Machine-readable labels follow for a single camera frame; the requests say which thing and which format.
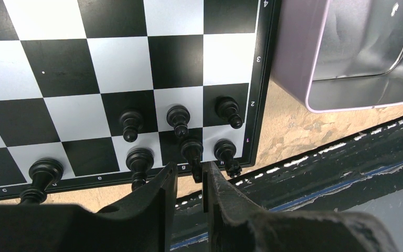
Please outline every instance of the chessboard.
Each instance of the chessboard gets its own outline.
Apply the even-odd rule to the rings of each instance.
[[[203,162],[228,139],[253,165],[274,9],[272,0],[0,0],[0,199],[17,197],[42,158],[64,168],[52,192],[128,183],[134,148],[152,151],[149,177],[168,162],[190,174],[166,121],[175,104],[190,113]],[[218,97],[237,102],[242,127],[216,114]],[[125,109],[144,121],[133,142]]]

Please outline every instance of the white speck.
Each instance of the white speck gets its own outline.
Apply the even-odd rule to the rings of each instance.
[[[357,137],[355,137],[355,141],[359,141],[361,138],[363,138],[363,137],[365,137],[367,134],[364,134],[364,133],[360,133],[359,132],[359,135],[357,136]]]
[[[395,3],[395,4],[393,5],[393,9],[391,10],[390,16],[393,17],[393,16],[395,15],[396,11],[398,10],[398,7],[399,7],[399,4],[398,4],[398,3]]]
[[[290,167],[291,165],[299,164],[300,162],[303,162],[303,161],[305,161],[307,159],[308,159],[308,156],[304,156],[303,158],[301,158],[299,160],[294,160],[294,161],[292,161],[290,163],[284,164],[283,167]]]
[[[345,177],[345,176],[349,175],[350,173],[351,173],[351,172],[346,172],[346,173],[342,174],[341,177]]]
[[[389,125],[389,126],[387,126],[387,130],[389,130],[389,129],[393,128],[393,127],[396,127],[396,126],[397,126],[396,123],[394,123],[394,124],[392,124],[392,125]]]
[[[319,154],[323,154],[323,153],[325,153],[325,152],[335,150],[335,149],[337,149],[337,148],[340,148],[340,147],[342,147],[342,146],[345,146],[346,144],[347,144],[347,143],[340,143],[340,144],[337,144],[337,145],[333,145],[333,146],[331,146],[331,147],[328,147],[328,148],[325,149],[325,150],[321,150],[321,151],[319,152]]]
[[[372,131],[372,132],[370,133],[370,135],[375,135],[375,134],[378,134],[378,133],[380,133],[380,132],[382,132],[382,128],[377,128],[376,130]]]
[[[280,170],[280,168],[279,167],[272,168],[270,170],[267,170],[267,173],[270,174],[270,173],[273,173],[273,172],[275,172],[277,170]]]

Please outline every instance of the chess piece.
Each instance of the chess piece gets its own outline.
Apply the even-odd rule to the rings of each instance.
[[[148,149],[140,148],[131,151],[126,159],[126,166],[133,172],[132,191],[146,184],[147,172],[154,165],[154,156]]]
[[[216,104],[216,113],[234,129],[240,129],[243,119],[239,115],[239,104],[232,97],[223,97]]]
[[[191,167],[192,177],[195,183],[202,182],[202,153],[203,145],[197,139],[186,139],[180,144],[180,151],[182,156],[187,160]]]
[[[183,138],[189,134],[187,124],[190,120],[190,114],[184,106],[176,105],[169,109],[166,120],[174,128],[175,135],[178,138]]]
[[[61,180],[64,169],[54,159],[41,159],[36,161],[28,170],[32,179],[31,186],[20,194],[20,204],[41,204],[47,199],[46,188]]]
[[[214,156],[225,163],[226,174],[230,177],[239,176],[242,171],[239,162],[234,160],[236,151],[236,146],[226,139],[218,141],[214,146]]]
[[[138,130],[143,127],[144,120],[139,111],[128,109],[121,114],[120,123],[123,126],[123,138],[132,143],[138,138]]]

